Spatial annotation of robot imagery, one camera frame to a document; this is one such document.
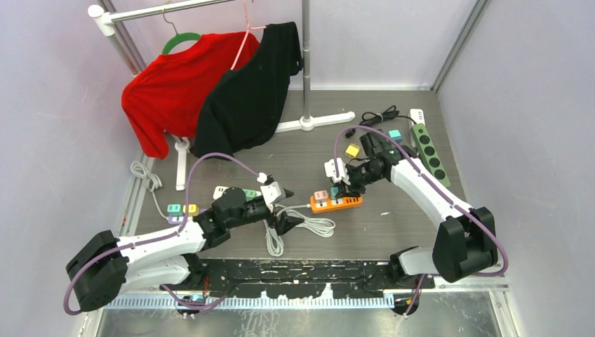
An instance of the white rack base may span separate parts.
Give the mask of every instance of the white rack base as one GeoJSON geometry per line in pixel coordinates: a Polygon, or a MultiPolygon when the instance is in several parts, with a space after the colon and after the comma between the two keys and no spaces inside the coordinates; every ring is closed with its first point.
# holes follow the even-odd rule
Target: white rack base
{"type": "Polygon", "coordinates": [[[286,121],[279,123],[275,132],[278,133],[293,130],[310,131],[316,126],[346,123],[348,121],[352,121],[354,118],[355,113],[353,111],[344,112],[342,114],[332,114],[330,116],[310,117],[308,120],[302,117],[298,121],[286,121]]]}

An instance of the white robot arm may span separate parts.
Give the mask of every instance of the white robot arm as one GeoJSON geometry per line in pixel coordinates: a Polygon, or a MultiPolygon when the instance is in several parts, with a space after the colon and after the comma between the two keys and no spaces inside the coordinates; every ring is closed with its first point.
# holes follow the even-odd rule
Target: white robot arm
{"type": "Polygon", "coordinates": [[[73,286],[81,311],[101,308],[121,293],[160,284],[195,289],[204,275],[196,253],[227,241],[232,228],[267,220],[278,235],[291,230],[300,219],[286,214],[278,219],[273,210],[293,193],[272,177],[266,183],[261,195],[250,201],[242,189],[227,189],[211,208],[184,225],[134,237],[116,238],[109,230],[97,233],[66,266],[71,280],[82,273],[73,286]]]}
{"type": "Polygon", "coordinates": [[[496,264],[494,242],[463,213],[478,218],[495,235],[488,209],[474,209],[456,197],[414,158],[413,152],[412,158],[403,158],[391,143],[373,132],[360,139],[368,156],[364,163],[352,166],[338,159],[338,170],[332,159],[324,164],[326,175],[339,189],[338,197],[358,197],[365,193],[366,185],[384,178],[405,191],[438,230],[434,247],[412,247],[391,255],[389,271],[396,281],[430,274],[456,282],[496,264]]]}

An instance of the white power strip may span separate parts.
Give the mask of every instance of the white power strip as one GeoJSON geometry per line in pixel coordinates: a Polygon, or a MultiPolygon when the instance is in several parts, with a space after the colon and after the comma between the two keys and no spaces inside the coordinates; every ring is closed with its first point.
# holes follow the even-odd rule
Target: white power strip
{"type": "MultiPolygon", "coordinates": [[[[424,119],[424,110],[411,109],[409,110],[409,117],[411,117],[415,123],[426,124],[426,120],[424,119]]],[[[413,139],[413,135],[411,135],[411,126],[413,126],[413,122],[409,121],[409,137],[411,139],[411,147],[415,147],[415,139],[413,139]]]]}

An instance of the green power strip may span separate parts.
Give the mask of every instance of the green power strip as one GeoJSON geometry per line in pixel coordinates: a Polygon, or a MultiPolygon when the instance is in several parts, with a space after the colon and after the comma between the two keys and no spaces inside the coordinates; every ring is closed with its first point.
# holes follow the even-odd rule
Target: green power strip
{"type": "Polygon", "coordinates": [[[429,137],[425,124],[413,124],[410,132],[426,169],[440,183],[442,183],[444,187],[450,187],[450,180],[444,171],[444,167],[442,167],[442,161],[440,160],[440,157],[438,157],[438,152],[436,152],[432,139],[429,137]]]}

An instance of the power strip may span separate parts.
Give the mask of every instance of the power strip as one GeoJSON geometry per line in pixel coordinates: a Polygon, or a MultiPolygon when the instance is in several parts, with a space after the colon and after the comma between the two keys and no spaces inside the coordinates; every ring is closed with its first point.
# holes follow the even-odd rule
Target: power strip
{"type": "Polygon", "coordinates": [[[326,201],[316,201],[314,195],[310,197],[310,207],[314,214],[338,211],[340,209],[350,209],[352,207],[360,206],[361,202],[361,197],[343,197],[336,200],[329,197],[326,201]]]}
{"type": "MultiPolygon", "coordinates": [[[[415,123],[419,124],[426,124],[426,120],[424,119],[424,110],[421,109],[411,109],[409,110],[409,117],[415,121],[415,123]]],[[[413,127],[413,122],[409,121],[409,130],[413,127]]],[[[413,137],[413,133],[411,134],[411,146],[417,147],[415,144],[415,138],[413,137]]]]}
{"type": "Polygon", "coordinates": [[[426,169],[442,184],[444,187],[450,187],[450,179],[442,166],[442,161],[438,157],[436,147],[429,136],[425,124],[418,123],[409,130],[413,136],[413,142],[419,149],[419,158],[426,169]]]}

